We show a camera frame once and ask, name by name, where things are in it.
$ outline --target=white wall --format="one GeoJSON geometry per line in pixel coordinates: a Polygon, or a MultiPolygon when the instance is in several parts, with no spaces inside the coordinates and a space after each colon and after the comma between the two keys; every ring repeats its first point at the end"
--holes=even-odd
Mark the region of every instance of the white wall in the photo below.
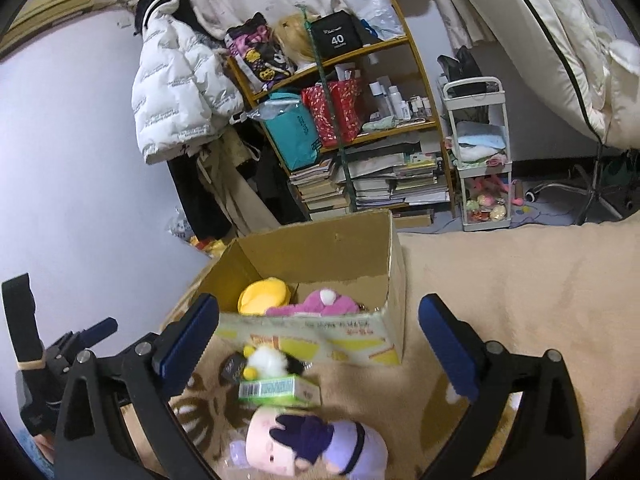
{"type": "MultiPolygon", "coordinates": [[[[407,23],[420,50],[434,92],[442,72],[437,62],[441,54],[453,56],[444,22],[435,0],[399,0],[407,23]]],[[[500,79],[507,96],[511,155],[513,160],[593,156],[596,142],[575,131],[540,102],[525,85],[499,43],[476,46],[472,50],[484,75],[500,79]]]]}
{"type": "MultiPolygon", "coordinates": [[[[0,62],[0,281],[28,272],[46,346],[106,316],[120,351],[156,330],[208,258],[165,232],[179,205],[146,166],[130,107],[142,40],[116,10],[68,22],[0,62]]],[[[0,316],[0,411],[20,428],[0,316]]]]}

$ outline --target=blanket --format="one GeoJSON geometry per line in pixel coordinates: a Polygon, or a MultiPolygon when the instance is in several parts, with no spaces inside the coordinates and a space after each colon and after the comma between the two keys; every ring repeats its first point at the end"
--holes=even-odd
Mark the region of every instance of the blanket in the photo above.
{"type": "MultiPolygon", "coordinates": [[[[521,354],[562,352],[577,393],[592,476],[640,409],[640,214],[600,225],[401,234],[400,239],[408,284],[402,364],[314,364],[306,375],[321,386],[319,414],[376,428],[389,448],[388,479],[413,479],[424,471],[466,409],[464,399],[447,391],[449,381],[417,322],[420,298],[437,292],[483,340],[498,340],[521,354]]],[[[193,291],[167,321],[180,317],[193,291]]],[[[223,479],[238,478],[226,466],[226,449],[234,428],[250,418],[234,401],[236,391],[218,384],[220,364],[231,351],[213,336],[190,386],[171,402],[223,479]]],[[[126,418],[145,465],[161,471],[132,410],[126,418]]],[[[478,472],[495,464],[512,420],[513,410],[505,410],[478,472]]],[[[318,466],[299,476],[327,477],[318,466]]]]}

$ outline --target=green box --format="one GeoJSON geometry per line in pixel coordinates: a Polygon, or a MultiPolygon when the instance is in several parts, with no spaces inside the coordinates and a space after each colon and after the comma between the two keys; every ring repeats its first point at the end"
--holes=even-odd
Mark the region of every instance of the green box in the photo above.
{"type": "Polygon", "coordinates": [[[320,388],[297,375],[242,381],[238,399],[256,406],[268,404],[285,408],[316,408],[322,404],[320,388]]]}

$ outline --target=white puffer jacket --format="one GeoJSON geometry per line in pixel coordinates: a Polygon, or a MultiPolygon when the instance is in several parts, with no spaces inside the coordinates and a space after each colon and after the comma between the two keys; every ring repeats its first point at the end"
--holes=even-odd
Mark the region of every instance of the white puffer jacket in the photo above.
{"type": "Polygon", "coordinates": [[[193,153],[219,137],[243,106],[239,90],[223,73],[220,54],[171,16],[179,1],[151,4],[142,28],[131,106],[147,164],[193,153]]]}

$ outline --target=red patterned gift bag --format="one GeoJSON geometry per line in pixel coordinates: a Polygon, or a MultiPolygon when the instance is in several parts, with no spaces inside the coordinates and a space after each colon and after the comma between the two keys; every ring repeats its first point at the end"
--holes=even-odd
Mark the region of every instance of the red patterned gift bag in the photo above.
{"type": "MultiPolygon", "coordinates": [[[[340,124],[343,142],[351,142],[360,133],[363,120],[360,105],[362,85],[360,79],[347,79],[346,81],[329,82],[329,90],[334,100],[335,113],[340,124]]],[[[326,148],[332,148],[337,144],[334,128],[331,124],[329,107],[322,85],[317,84],[302,91],[302,102],[305,104],[314,118],[320,142],[326,148]]]]}

